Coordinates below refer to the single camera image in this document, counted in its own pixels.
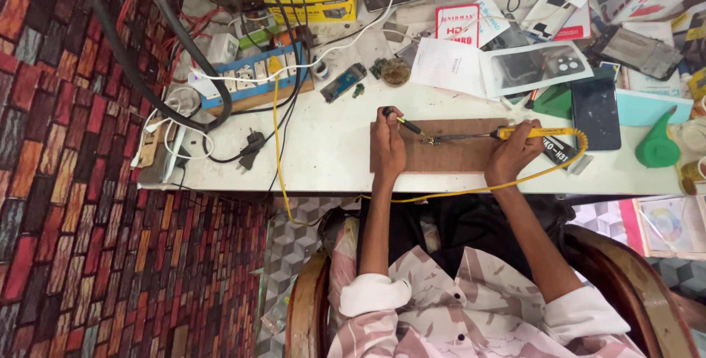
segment black pants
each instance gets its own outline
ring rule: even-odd
[[[560,230],[576,217],[566,203],[553,195],[525,195],[530,208],[555,246]],[[362,200],[358,230],[358,257],[361,255],[370,201]],[[388,265],[419,245],[428,253],[419,218],[431,215],[438,227],[441,247],[430,256],[452,278],[456,277],[465,246],[479,249],[505,261],[532,280],[532,271],[507,218],[490,194],[465,194],[433,198],[426,205],[392,203],[390,206],[390,247]]]

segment display screen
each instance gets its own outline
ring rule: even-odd
[[[591,78],[571,82],[574,128],[588,137],[588,151],[618,150],[620,121],[613,70],[594,68],[593,72]]]

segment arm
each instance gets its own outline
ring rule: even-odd
[[[374,139],[378,152],[378,172],[373,180],[370,211],[363,233],[360,260],[360,275],[388,275],[388,249],[390,228],[390,201],[397,177],[407,164],[404,141],[400,136],[400,124],[397,117],[402,114],[396,107],[385,118],[383,107],[378,109],[375,120]]]
[[[541,127],[538,120],[525,121],[498,147],[486,168],[488,186],[516,180],[517,174],[542,152],[541,137],[527,138],[532,128]],[[611,335],[622,335],[630,330],[630,326],[600,292],[579,281],[549,240],[517,186],[493,190],[493,195],[505,212],[532,270],[534,283],[546,302],[543,321],[539,325],[543,332],[562,345],[587,336],[602,338],[606,343],[629,345],[627,337],[622,336],[627,340],[625,342]]]
[[[536,158],[544,145],[541,137],[527,138],[532,128],[541,128],[538,120],[525,121],[517,126],[513,135],[493,153],[485,171],[488,186],[509,183]],[[542,292],[546,303],[583,287],[564,257],[544,232],[525,196],[517,186],[492,190],[505,212],[513,234],[520,243],[534,283]]]
[[[378,154],[378,172],[373,180],[370,210],[362,245],[360,270],[350,285],[341,290],[340,313],[350,317],[342,324],[331,344],[329,357],[392,356],[397,346],[397,313],[394,308],[410,300],[410,287],[404,280],[388,277],[390,204],[397,177],[407,157],[394,107],[385,118],[378,109],[372,135]]]

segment chair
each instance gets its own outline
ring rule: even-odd
[[[562,254],[603,293],[630,324],[628,334],[651,358],[698,358],[699,354],[669,289],[628,246],[588,229],[567,225]],[[328,275],[331,259],[322,248],[299,273],[287,312],[287,358],[328,353]]]

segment black smartphone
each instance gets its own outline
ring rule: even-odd
[[[602,58],[626,65],[660,81],[668,80],[684,56],[678,49],[617,26],[611,26],[593,45]]]
[[[622,143],[613,70],[594,68],[593,74],[571,82],[574,128],[588,137],[587,151],[619,150]]]

